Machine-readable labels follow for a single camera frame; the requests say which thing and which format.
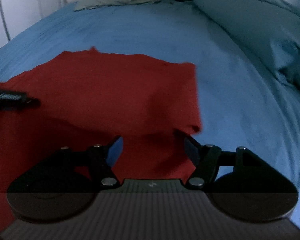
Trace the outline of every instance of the bed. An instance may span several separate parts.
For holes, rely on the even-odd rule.
[[[234,151],[246,146],[299,191],[291,221],[300,228],[300,91],[279,82],[250,49],[191,1],[103,7],[68,4],[0,49],[0,82],[63,51],[145,54],[196,65],[204,129],[194,138]],[[226,167],[219,176],[231,171]]]

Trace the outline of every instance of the folded red fabric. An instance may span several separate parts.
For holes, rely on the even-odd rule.
[[[201,129],[195,66],[145,55],[63,52],[0,89],[25,91],[41,107],[0,112],[0,231],[13,221],[9,184],[56,149],[81,151],[122,135],[113,171],[135,179],[186,180],[194,166],[174,130]]]

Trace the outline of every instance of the gray ribbed panel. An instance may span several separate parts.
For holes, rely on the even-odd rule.
[[[234,220],[217,210],[205,193],[184,189],[178,180],[126,180],[119,189],[101,192],[92,206],[77,217],[49,225],[16,220],[1,237],[4,240],[299,240],[300,230],[288,219],[267,224]]]

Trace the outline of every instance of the blue bed sheet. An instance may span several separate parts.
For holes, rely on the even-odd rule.
[[[67,5],[0,49],[0,81],[63,51],[146,54],[196,65],[202,144],[246,146],[299,190],[291,221],[300,227],[300,92],[280,84],[245,47],[191,2],[73,11]],[[223,169],[222,174],[229,172]]]

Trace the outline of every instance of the mattress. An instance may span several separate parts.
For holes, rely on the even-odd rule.
[[[280,84],[253,52],[191,2],[105,7],[69,4],[0,49],[0,82],[63,51],[145,54],[196,65],[203,131],[194,138],[226,151],[245,146],[299,190],[291,221],[300,228],[300,92]],[[221,169],[219,176],[231,171]]]

